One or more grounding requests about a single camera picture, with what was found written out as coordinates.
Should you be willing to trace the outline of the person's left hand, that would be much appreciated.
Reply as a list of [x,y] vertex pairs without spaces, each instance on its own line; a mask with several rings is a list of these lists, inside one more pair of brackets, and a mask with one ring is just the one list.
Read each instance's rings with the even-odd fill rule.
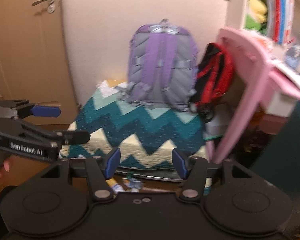
[[0,168],[0,183],[4,181],[6,175],[10,172],[12,161],[10,158],[4,160],[2,167]]

